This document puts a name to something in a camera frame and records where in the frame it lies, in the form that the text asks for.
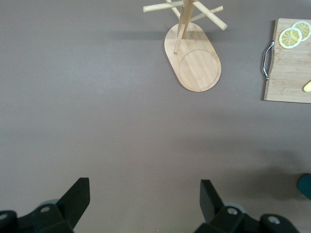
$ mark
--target cutting board handle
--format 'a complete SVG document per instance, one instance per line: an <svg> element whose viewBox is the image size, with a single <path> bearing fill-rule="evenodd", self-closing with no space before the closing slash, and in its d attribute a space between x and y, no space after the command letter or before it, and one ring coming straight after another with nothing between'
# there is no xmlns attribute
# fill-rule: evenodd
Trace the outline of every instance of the cutting board handle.
<svg viewBox="0 0 311 233"><path fill-rule="evenodd" d="M271 42L271 44L269 45L269 47L265 50L265 52L263 54L262 71L263 71L263 73L265 75L266 81L269 80L269 74L266 71L267 54L268 54L268 51L273 47L273 45L274 45L274 41Z"/></svg>

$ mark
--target gray surface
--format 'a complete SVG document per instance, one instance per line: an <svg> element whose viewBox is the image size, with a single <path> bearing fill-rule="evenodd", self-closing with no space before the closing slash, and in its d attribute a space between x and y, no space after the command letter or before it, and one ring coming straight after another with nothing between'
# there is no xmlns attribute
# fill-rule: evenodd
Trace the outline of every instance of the gray surface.
<svg viewBox="0 0 311 233"><path fill-rule="evenodd" d="M89 177L77 233L190 233L201 179L250 216L310 232L296 190L311 171L311 105L263 101L276 19L311 1L202 0L228 24L196 23L222 62L211 90L183 88L164 51L177 23L161 0L0 1L0 208L27 214Z"/></svg>

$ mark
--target yellow fruit slice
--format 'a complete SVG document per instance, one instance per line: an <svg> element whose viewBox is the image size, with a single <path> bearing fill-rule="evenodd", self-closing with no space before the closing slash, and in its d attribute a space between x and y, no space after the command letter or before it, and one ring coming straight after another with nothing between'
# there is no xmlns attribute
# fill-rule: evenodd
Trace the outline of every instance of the yellow fruit slice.
<svg viewBox="0 0 311 233"><path fill-rule="evenodd" d="M311 25L307 21L298 21L293 24L292 28L298 28L302 33L301 41L305 41L311 35Z"/></svg>
<svg viewBox="0 0 311 233"><path fill-rule="evenodd" d="M299 45L302 39L302 33L297 28L287 28L281 32L278 39L280 45L285 49L292 49Z"/></svg>

